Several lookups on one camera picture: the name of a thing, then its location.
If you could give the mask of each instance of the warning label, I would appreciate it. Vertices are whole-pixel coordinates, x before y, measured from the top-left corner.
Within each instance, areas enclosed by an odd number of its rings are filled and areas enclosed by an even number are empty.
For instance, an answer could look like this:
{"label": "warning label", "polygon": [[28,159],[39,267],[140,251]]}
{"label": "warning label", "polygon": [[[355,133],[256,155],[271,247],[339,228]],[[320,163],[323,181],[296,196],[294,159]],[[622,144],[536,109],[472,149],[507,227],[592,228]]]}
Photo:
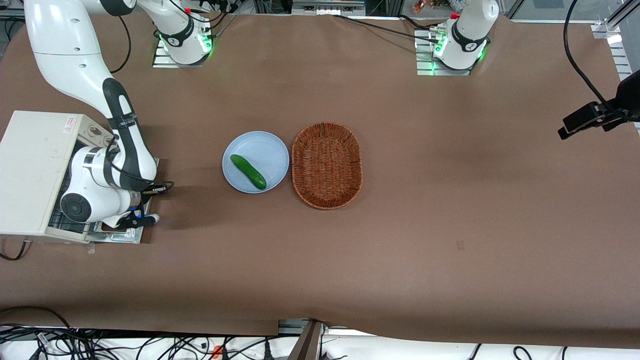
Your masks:
{"label": "warning label", "polygon": [[65,124],[65,128],[62,131],[64,134],[70,134],[71,130],[74,128],[74,124],[76,123],[76,116],[69,116],[67,118],[67,123]]}

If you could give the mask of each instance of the green cucumber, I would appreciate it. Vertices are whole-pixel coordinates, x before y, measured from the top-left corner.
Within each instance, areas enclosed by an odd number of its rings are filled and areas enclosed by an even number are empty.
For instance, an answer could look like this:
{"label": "green cucumber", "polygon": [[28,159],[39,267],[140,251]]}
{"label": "green cucumber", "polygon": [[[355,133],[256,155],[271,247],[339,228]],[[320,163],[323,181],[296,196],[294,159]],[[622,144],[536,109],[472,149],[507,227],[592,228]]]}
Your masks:
{"label": "green cucumber", "polygon": [[258,172],[258,170],[256,170],[253,166],[251,166],[251,164],[249,164],[249,161],[247,161],[242,156],[235,155],[235,154],[231,155],[231,161],[234,163],[234,165],[238,169],[240,169],[240,171],[244,175],[246,175],[249,178],[249,180],[251,180],[251,182],[256,188],[260,190],[264,190],[267,188],[267,181]]}

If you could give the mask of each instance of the brown table surface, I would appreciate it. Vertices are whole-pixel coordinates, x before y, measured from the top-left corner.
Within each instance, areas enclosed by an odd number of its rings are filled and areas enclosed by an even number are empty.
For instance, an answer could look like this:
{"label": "brown table surface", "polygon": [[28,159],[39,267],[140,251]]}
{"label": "brown table surface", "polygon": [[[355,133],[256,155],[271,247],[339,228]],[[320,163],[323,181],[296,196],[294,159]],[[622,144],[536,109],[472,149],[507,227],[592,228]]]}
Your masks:
{"label": "brown table surface", "polygon": [[[152,69],[151,21],[125,19],[133,53],[116,78],[176,187],[147,244],[35,243],[0,262],[0,305],[49,306],[78,327],[269,333],[313,317],[416,340],[640,345],[640,141],[630,124],[560,141],[562,118],[595,99],[561,26],[501,18],[472,76],[429,77],[412,40],[330,16],[238,16],[202,69]],[[111,17],[95,27],[113,69],[124,31]],[[607,42],[570,32],[612,97]],[[45,83],[25,31],[0,81],[2,129],[13,110],[106,125]],[[345,208],[312,209],[290,176],[261,195],[225,181],[236,136],[290,147],[319,121],[360,141],[364,185]]]}

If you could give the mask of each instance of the light blue plate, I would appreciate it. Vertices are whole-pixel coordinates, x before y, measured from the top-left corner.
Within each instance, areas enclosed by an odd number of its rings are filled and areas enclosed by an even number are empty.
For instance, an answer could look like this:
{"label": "light blue plate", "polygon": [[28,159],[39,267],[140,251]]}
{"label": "light blue plate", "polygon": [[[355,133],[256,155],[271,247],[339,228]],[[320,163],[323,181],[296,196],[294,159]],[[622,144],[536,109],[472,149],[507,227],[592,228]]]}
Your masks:
{"label": "light blue plate", "polygon": [[[245,158],[267,181],[267,187],[260,190],[253,185],[231,161],[231,155]],[[232,141],[222,156],[222,172],[237,190],[244,193],[263,193],[273,189],[284,179],[289,169],[287,146],[274,134],[265,131],[251,131]]]}

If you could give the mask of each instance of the wicker basket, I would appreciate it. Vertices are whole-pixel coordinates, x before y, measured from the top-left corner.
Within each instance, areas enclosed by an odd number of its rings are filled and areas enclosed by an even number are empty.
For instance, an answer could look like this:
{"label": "wicker basket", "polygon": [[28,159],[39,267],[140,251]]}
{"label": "wicker basket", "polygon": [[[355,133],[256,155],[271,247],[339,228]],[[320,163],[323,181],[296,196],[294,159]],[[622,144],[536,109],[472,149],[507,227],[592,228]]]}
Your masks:
{"label": "wicker basket", "polygon": [[319,122],[304,129],[291,150],[293,186],[316,209],[349,204],[362,187],[360,144],[346,127]]}

